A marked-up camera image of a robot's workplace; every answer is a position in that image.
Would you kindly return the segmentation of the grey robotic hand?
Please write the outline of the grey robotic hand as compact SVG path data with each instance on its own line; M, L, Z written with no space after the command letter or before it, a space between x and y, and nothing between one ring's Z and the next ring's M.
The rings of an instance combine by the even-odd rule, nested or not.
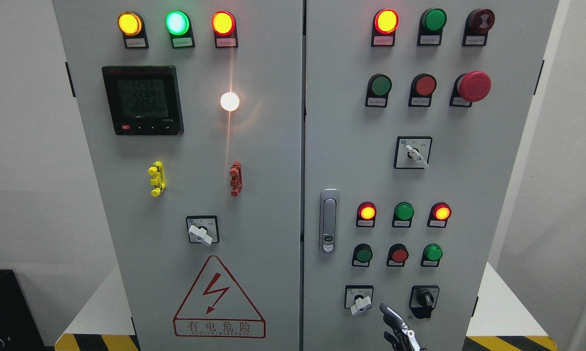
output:
M392 334L384 332L384 339L391 344L394 351L427 350L420 346L415 331L409 328L401 315L384 303L379 305L379 309L384 314L384 323L392 329Z

